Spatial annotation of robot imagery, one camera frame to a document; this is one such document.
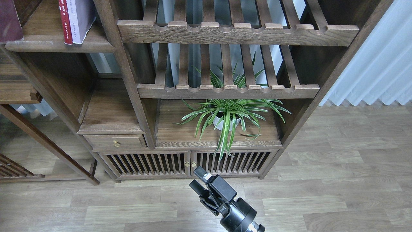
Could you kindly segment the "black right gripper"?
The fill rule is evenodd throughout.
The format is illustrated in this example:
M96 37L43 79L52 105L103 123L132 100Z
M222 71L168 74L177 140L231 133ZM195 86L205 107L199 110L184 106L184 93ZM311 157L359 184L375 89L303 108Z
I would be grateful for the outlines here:
M254 221L256 210L242 198L236 201L237 192L221 176L212 175L202 167L194 170L195 175L202 180L208 189L196 180L189 186L199 195L200 202L215 216L222 214L221 225L228 232L257 232L258 224Z

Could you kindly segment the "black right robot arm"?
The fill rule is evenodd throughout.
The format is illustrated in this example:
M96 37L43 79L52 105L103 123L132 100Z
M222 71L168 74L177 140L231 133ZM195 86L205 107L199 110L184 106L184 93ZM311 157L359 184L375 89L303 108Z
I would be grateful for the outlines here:
M215 216L222 214L221 225L228 232L263 232L265 227L257 224L254 219L256 210L242 198L234 201L237 192L221 176L212 175L202 167L194 170L208 187L205 189L196 180L190 183L190 187L199 195L200 202Z

